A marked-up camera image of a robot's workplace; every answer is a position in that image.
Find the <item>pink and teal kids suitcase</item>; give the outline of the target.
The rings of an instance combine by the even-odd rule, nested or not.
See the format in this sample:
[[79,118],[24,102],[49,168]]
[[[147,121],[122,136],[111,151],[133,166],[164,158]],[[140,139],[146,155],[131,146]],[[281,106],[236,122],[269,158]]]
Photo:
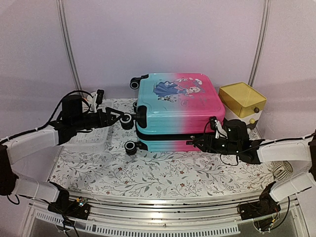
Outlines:
[[130,80],[137,141],[124,145],[128,155],[196,151],[193,139],[214,135],[210,119],[220,123],[225,108],[208,76],[198,73],[151,73]]

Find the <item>left wall aluminium post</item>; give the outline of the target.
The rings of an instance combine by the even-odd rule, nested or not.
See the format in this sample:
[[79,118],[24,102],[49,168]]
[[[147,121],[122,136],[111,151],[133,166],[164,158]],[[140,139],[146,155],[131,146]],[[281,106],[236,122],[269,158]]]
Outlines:
[[66,55],[67,55],[69,66],[70,66],[70,71],[71,71],[72,78],[74,81],[74,85],[77,90],[82,90],[82,85],[79,79],[76,61],[75,61],[75,57],[74,57],[74,53],[72,49],[64,1],[56,0],[56,7],[57,7],[57,14],[58,14],[59,22],[60,22],[61,34],[62,34],[62,38],[63,38],[65,50],[66,50]]

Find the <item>yellow top drawer box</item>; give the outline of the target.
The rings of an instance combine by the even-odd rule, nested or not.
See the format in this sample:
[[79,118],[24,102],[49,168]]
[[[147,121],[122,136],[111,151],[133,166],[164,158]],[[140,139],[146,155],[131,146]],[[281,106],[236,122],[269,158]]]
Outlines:
[[244,82],[224,85],[218,95],[225,107],[225,120],[239,119],[253,130],[265,107],[267,98]]

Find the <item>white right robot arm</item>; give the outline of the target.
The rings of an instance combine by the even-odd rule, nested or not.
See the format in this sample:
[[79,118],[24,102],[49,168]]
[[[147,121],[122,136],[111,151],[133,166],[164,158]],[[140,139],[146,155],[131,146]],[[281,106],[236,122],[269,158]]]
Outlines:
[[193,137],[192,144],[202,152],[235,155],[247,164],[274,161],[298,165],[289,177],[268,184],[254,204],[239,207],[242,219],[256,218],[280,211],[279,202],[316,185],[316,135],[278,140],[250,140],[246,123],[233,119],[223,125],[211,117],[207,123],[215,132]]

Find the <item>right wall aluminium post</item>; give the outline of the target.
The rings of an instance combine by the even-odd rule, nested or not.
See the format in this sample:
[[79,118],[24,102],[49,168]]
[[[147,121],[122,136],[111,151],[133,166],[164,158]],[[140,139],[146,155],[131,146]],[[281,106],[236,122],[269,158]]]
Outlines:
[[271,1],[265,0],[263,5],[263,12],[261,18],[261,25],[259,30],[259,36],[257,40],[257,46],[255,50],[255,55],[249,75],[248,85],[253,86],[255,83],[257,71],[259,69],[260,59],[264,48],[265,37],[267,33],[267,28],[269,24],[270,18],[270,10],[271,10]]

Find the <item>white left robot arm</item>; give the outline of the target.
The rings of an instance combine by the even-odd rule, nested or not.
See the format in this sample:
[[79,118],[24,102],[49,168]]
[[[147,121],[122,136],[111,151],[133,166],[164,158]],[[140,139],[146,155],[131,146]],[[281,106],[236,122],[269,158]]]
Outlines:
[[103,90],[98,90],[88,103],[81,90],[66,94],[57,104],[61,108],[58,116],[51,115],[42,126],[27,130],[0,142],[0,194],[1,196],[23,196],[41,199],[48,208],[61,215],[70,214],[74,203],[69,192],[53,182],[40,182],[31,177],[13,172],[11,166],[28,155],[49,147],[63,145],[78,133],[132,121],[124,112],[99,106],[103,101]]

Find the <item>aluminium front rail frame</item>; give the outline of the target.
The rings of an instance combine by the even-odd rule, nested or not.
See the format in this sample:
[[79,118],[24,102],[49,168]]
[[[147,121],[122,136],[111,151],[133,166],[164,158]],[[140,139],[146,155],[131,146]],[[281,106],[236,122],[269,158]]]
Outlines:
[[307,237],[309,231],[295,195],[280,211],[244,218],[259,192],[167,199],[88,195],[86,218],[48,211],[43,201],[29,204],[23,237]]

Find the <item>floral patterned table mat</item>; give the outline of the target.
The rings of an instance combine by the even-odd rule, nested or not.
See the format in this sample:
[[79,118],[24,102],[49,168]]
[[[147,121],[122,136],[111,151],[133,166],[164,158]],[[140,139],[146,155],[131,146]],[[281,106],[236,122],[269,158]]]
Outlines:
[[237,163],[234,156],[201,152],[125,153],[134,130],[109,127],[100,153],[64,148],[50,180],[70,191],[141,198],[216,197],[261,191],[273,181],[272,164]]

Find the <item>wall aluminium post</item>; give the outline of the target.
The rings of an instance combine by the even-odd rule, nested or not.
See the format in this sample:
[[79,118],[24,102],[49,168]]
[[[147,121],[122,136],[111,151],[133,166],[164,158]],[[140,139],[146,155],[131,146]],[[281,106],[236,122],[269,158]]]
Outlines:
[[261,25],[259,30],[259,36],[257,40],[257,46],[255,50],[255,55],[249,75],[248,85],[253,86],[255,83],[257,71],[259,69],[260,59],[264,48],[265,37],[267,33],[267,28],[269,24],[270,18],[270,10],[271,10],[271,1],[265,0],[263,5],[263,12],[261,18]]
[[66,55],[67,55],[69,66],[70,66],[70,71],[71,71],[72,78],[74,81],[74,85],[77,90],[82,90],[82,85],[79,79],[76,61],[75,61],[75,57],[74,57],[74,53],[72,49],[64,1],[56,0],[56,7],[57,7],[57,14],[58,14],[59,22],[60,22],[61,34],[62,34],[62,38],[63,38],[65,50],[66,50]]

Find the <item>white perforated plastic basket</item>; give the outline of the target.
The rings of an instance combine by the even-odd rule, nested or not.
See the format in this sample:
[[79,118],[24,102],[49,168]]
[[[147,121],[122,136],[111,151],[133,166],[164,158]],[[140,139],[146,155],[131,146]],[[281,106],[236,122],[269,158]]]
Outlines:
[[98,153],[105,149],[109,127],[94,128],[89,133],[78,133],[65,143],[67,149],[75,152]]

